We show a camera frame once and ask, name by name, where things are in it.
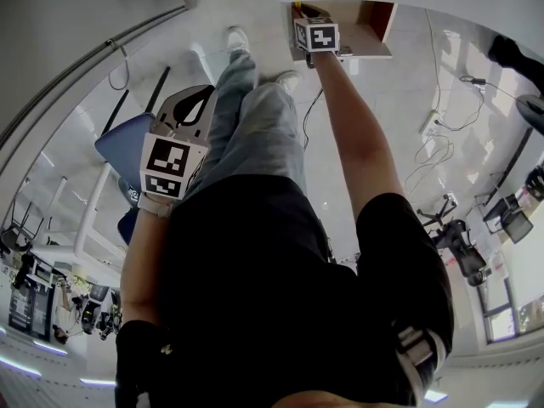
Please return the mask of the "black metal chair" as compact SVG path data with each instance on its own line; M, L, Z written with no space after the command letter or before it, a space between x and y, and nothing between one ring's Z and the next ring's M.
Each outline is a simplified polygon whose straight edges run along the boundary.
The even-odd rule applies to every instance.
M0 254L28 252L43 226L44 216L32 201L28 203L21 217L16 217L16 202L11 204L7 227L0 232Z

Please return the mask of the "black backpack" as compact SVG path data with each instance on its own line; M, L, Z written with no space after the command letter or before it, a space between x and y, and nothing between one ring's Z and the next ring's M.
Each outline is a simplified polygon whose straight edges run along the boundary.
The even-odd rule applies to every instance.
M538 202L544 201L544 167L536 166L531 170L525 180L524 187L527 192Z

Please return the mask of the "black mesh chair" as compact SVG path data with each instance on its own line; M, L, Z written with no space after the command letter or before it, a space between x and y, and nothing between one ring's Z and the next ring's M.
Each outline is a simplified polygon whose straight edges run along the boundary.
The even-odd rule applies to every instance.
M515 194L502 197L483 217L485 223L499 218L501 230L512 243L522 241L534 228Z

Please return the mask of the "person's black shirt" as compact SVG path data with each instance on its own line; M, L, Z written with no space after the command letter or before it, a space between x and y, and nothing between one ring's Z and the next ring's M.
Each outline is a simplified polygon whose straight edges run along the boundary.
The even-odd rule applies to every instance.
M234 176L171 217L160 326L116 338L116 408L271 408L303 391L417 405L452 349L451 285L401 195L360 212L355 269L329 263L289 178Z

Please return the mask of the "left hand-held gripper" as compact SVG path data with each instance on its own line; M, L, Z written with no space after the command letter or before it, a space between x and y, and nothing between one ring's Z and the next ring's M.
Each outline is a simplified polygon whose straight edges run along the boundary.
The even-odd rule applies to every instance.
M140 191L181 200L208 151L218 93L213 85L197 85L175 93L163 102L157 119L175 134L148 131L139 164Z

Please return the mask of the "person's white sneaker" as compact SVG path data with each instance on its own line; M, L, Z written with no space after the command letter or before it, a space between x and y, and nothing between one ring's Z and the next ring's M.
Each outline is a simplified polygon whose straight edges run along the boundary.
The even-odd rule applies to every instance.
M300 82L301 76L297 71L284 71L275 79L275 83L280 85L290 96L293 95Z
M249 52L249 40L239 26L231 26L226 31L226 49L229 54L236 51Z

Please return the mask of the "person's blue jeans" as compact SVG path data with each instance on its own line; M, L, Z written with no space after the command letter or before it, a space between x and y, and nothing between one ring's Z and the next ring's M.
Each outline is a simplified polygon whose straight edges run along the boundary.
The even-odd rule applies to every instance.
M256 86L250 53L229 55L217 84L210 150L184 197L234 175L275 175L306 190L293 98L275 81Z

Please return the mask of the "white metal frame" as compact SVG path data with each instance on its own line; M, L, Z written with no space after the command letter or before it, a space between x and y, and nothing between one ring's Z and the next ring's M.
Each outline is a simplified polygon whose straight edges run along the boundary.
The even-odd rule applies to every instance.
M93 257L84 251L85 241L90 237L98 245L104 248L115 259L123 260L126 253L115 246L111 241L103 237L94 229L94 220L97 214L97 204L105 186L106 180L111 172L111 165L105 162L101 168L99 176L88 198L88 204L82 215L82 219L76 230L74 243L70 246L61 245L40 245L34 248L34 253L41 259L50 263L72 261L74 264L81 266L96 267L100 269L110 269L109 262Z

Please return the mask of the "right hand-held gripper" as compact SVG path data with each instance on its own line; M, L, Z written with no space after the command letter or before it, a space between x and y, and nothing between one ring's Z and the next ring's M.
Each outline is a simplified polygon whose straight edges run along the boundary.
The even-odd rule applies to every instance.
M339 50L339 27L330 17L296 18L293 20L295 46L309 53Z

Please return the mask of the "white power strip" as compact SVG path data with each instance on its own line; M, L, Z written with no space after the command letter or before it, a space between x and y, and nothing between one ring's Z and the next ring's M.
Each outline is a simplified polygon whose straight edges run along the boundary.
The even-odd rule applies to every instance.
M420 135L427 138L435 134L438 120L439 113L436 110L431 110L419 130Z

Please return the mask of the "wooden desk drawer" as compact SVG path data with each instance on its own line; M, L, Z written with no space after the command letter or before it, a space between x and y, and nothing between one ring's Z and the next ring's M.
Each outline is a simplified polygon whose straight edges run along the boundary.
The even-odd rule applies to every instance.
M389 59L386 41L398 5L367 0L303 1L303 6L320 11L339 26L339 57L350 59Z

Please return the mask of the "large glass window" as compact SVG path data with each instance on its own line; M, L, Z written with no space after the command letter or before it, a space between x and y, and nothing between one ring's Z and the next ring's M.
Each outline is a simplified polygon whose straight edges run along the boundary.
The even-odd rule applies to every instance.
M485 272L484 283L477 287L488 344L511 340L544 330L544 294L518 306L509 277Z

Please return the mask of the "person's left forearm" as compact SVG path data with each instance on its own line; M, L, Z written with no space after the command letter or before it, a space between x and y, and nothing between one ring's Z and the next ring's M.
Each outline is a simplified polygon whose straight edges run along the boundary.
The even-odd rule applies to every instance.
M139 211L122 267L120 296L122 322L142 320L161 324L159 293L162 257L170 218Z

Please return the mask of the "blue chair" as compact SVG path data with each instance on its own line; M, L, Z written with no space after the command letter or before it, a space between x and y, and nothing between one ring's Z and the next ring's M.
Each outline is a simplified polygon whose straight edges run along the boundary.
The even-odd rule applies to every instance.
M131 207L117 224L117 230L127 245L132 238L139 212L138 201L142 192L139 165L145 134L150 130L156 119L152 114L152 110L169 72L170 67L167 66L161 74L143 113L113 127L113 123L128 97L129 90L126 89L105 124L102 134L94 143L95 149L119 174L118 187L121 193L127 197Z

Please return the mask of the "person's right forearm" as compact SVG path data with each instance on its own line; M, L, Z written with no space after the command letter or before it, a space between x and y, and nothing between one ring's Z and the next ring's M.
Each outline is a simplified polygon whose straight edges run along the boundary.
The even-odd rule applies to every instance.
M319 52L312 54L312 61L325 95L353 215L357 218L374 197L403 193L394 158L378 120L337 56Z

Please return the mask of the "black swivel office chair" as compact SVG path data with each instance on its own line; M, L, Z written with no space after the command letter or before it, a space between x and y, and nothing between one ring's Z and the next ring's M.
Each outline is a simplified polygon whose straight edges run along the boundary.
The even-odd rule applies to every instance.
M445 217L457 208L457 204L450 195L443 195L443 199L445 202L438 212L425 213L418 208L416 214L428 220L423 227L433 224L439 226L434 232L429 232L429 235L437 249L450 251L467 283L471 287L482 286L488 276L487 263L471 243L466 222L459 218L445 221Z

